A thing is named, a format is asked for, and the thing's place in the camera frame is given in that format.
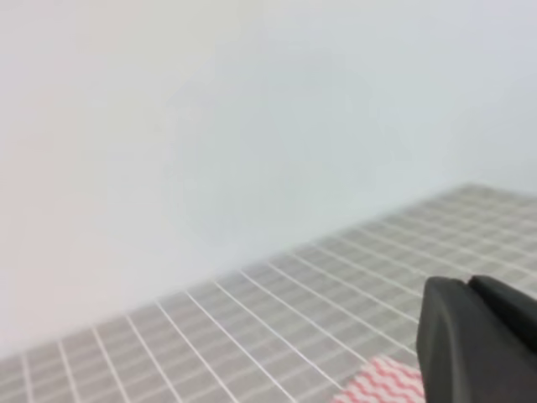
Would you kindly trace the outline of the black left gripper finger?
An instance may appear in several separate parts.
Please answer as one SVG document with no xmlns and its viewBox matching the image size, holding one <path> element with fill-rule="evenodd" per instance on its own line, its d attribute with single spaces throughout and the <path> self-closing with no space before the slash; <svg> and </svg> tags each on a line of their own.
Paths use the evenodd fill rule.
<svg viewBox="0 0 537 403">
<path fill-rule="evenodd" d="M 430 277 L 416 352 L 428 402 L 534 402 L 536 300 L 490 276 Z"/>
</svg>

